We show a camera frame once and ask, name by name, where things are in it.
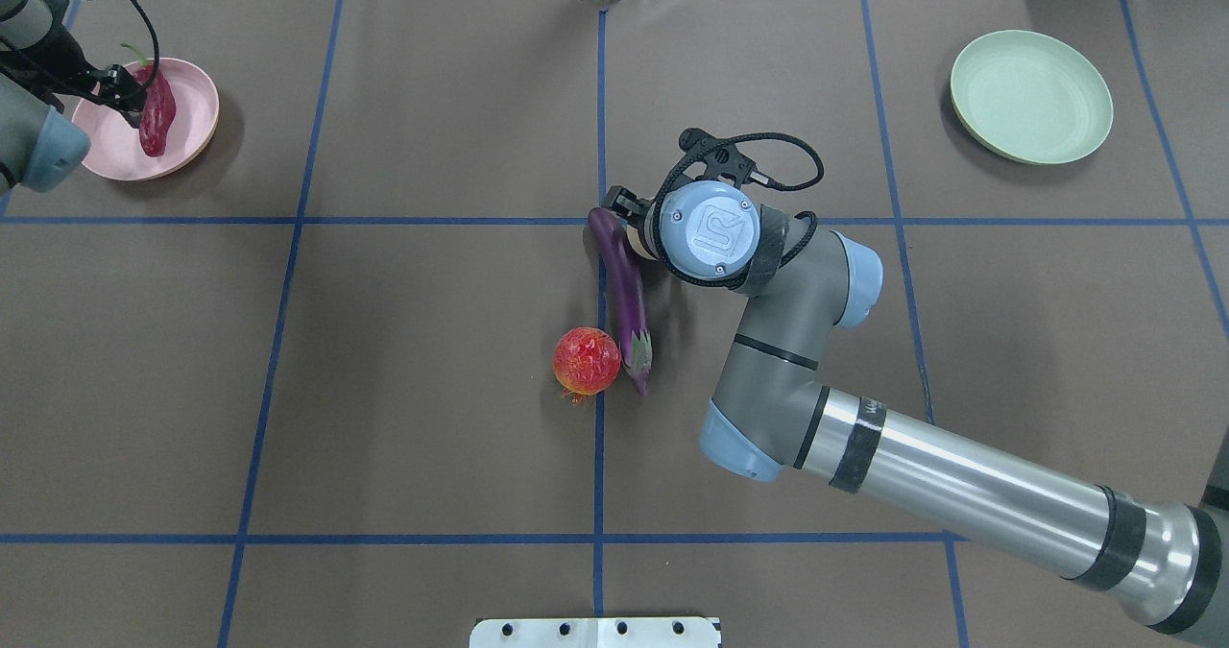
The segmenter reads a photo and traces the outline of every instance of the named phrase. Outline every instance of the light blue cap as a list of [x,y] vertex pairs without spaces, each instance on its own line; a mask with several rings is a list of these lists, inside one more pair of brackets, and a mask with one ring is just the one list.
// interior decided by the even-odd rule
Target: light blue cap
[[741,191],[694,181],[661,204],[661,245],[681,272],[702,280],[734,275],[760,243],[760,214]]
[[38,144],[29,155],[21,183],[34,192],[48,192],[75,171],[90,152],[90,136],[48,106]]
[[783,467],[739,432],[712,400],[699,433],[699,450],[729,472],[760,482],[777,480]]
[[870,247],[837,231],[832,232],[841,239],[841,245],[846,248],[846,264],[849,267],[849,296],[837,326],[853,328],[865,321],[870,309],[879,302],[879,294],[884,290],[884,262]]

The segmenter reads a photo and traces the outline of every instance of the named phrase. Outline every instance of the red pepper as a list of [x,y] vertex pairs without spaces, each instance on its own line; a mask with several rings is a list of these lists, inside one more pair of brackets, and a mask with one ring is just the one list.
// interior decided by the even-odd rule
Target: red pepper
[[[150,63],[136,48],[124,43],[124,48],[132,49],[141,59],[141,69],[133,76],[136,84],[145,84],[154,74],[154,63]],[[141,109],[141,150],[146,156],[157,157],[166,152],[166,135],[171,132],[171,123],[175,122],[175,96],[171,93],[171,85],[161,74],[154,79],[154,84],[145,90],[145,108]]]

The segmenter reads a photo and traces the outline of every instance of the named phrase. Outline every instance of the table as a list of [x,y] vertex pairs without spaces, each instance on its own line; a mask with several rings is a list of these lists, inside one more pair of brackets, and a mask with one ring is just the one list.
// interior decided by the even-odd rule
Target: table
[[[730,293],[650,272],[648,398],[574,408],[549,350],[612,322],[583,229],[608,184],[651,192],[688,125],[787,132],[827,176],[755,197],[887,272],[826,382],[1196,502],[1229,402],[1229,114],[1198,74],[1229,0],[141,1],[221,127],[166,180],[0,200],[0,646],[675,612],[726,646],[1172,644],[928,521],[710,465]],[[141,39],[125,12],[75,14],[88,57]],[[1013,27],[1105,76],[1089,159],[1019,166],[954,119],[956,53]]]

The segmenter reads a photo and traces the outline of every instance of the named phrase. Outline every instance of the black cable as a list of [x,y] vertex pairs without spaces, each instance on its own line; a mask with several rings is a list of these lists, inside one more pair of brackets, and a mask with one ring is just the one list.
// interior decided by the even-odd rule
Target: black cable
[[[651,236],[650,242],[654,246],[654,248],[658,250],[658,258],[661,261],[662,264],[666,266],[666,269],[672,275],[680,277],[680,279],[683,283],[689,283],[692,285],[698,285],[701,288],[725,286],[735,289],[741,286],[746,282],[745,273],[734,278],[718,279],[718,280],[703,280],[688,275],[681,272],[680,268],[675,267],[675,264],[670,259],[670,256],[665,252],[665,247],[660,246],[659,243],[661,242],[662,204],[665,204],[666,196],[683,187],[683,186],[673,187],[675,182],[683,175],[683,172],[686,172],[687,168],[702,161],[705,156],[714,154],[726,146],[734,146],[751,141],[783,141],[785,144],[793,144],[794,146],[798,146],[799,149],[805,151],[806,155],[811,159],[811,161],[815,162],[815,177],[809,181],[804,181],[798,184],[782,184],[772,178],[768,178],[767,183],[756,183],[756,184],[763,184],[763,187],[767,187],[768,189],[777,189],[778,192],[798,192],[799,189],[806,189],[812,184],[823,180],[823,161],[820,159],[820,155],[815,152],[815,149],[812,149],[810,144],[806,144],[801,139],[798,139],[796,136],[790,136],[788,134],[782,134],[775,132],[741,134],[739,136],[731,136],[729,139],[719,139],[705,146],[703,150],[696,150],[694,148],[689,150],[682,159],[678,160],[677,164],[675,164],[675,167],[672,167],[671,171],[667,172],[666,180],[662,181],[661,188],[658,189],[656,197],[653,198],[656,207],[653,210],[653,219],[650,220],[650,236]],[[806,247],[806,243],[811,241],[811,236],[815,235],[815,229],[819,226],[819,219],[815,218],[815,214],[812,211],[803,211],[795,218],[803,218],[803,216],[810,216],[811,219],[811,223],[807,226],[807,232],[804,234],[803,239],[799,240],[799,242],[795,243],[794,247],[790,248],[790,251],[787,252],[784,257],[782,257],[778,268],[784,267],[787,263],[789,263],[790,259],[798,256],[798,253],[801,252],[804,247]]]
[[136,9],[136,14],[141,16],[141,21],[145,22],[145,28],[150,32],[150,41],[154,43],[154,69],[152,69],[152,71],[150,74],[150,77],[147,80],[145,80],[144,84],[141,84],[139,87],[136,87],[136,90],[134,90],[134,91],[132,91],[132,92],[129,92],[129,93],[127,93],[124,96],[118,96],[118,97],[114,97],[114,98],[104,98],[104,97],[97,96],[96,93],[92,93],[92,92],[81,92],[81,91],[79,91],[79,90],[73,89],[71,86],[69,86],[69,84],[65,82],[65,80],[58,79],[58,76],[55,74],[53,74],[53,71],[50,71],[47,68],[42,66],[37,60],[34,60],[34,58],[31,58],[29,55],[27,55],[25,50],[22,50],[20,48],[17,48],[16,45],[14,45],[12,42],[10,42],[4,36],[0,36],[0,43],[2,43],[6,48],[9,48],[10,50],[12,50],[14,53],[16,53],[27,65],[34,68],[43,76],[45,76],[47,79],[52,80],[52,82],[55,85],[55,87],[58,87],[58,90],[59,90],[60,93],[68,93],[68,95],[71,95],[71,96],[79,96],[79,97],[81,97],[81,98],[84,98],[84,100],[86,100],[88,102],[100,103],[100,105],[118,103],[119,101],[128,101],[129,98],[135,98],[138,95],[144,93],[145,91],[149,90],[150,86],[152,86],[154,79],[157,77],[159,66],[160,66],[160,64],[162,61],[161,52],[160,52],[159,44],[157,44],[157,32],[154,31],[154,23],[150,23],[149,15],[146,15],[145,10],[141,9],[140,2],[138,2],[136,0],[128,0],[128,1],[133,4],[133,7]]

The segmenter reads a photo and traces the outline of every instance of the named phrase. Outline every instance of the pink bowl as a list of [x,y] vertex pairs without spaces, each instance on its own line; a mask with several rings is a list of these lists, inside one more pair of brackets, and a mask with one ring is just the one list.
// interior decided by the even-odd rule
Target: pink bowl
[[[124,68],[134,73],[140,63],[128,63]],[[209,144],[218,129],[214,80],[193,63],[175,58],[162,58],[159,74],[171,85],[176,106],[166,152],[156,159],[146,156],[138,130],[128,127],[119,113],[82,101],[73,112],[73,123],[90,135],[90,154],[82,166],[111,180],[152,180],[188,166]]]

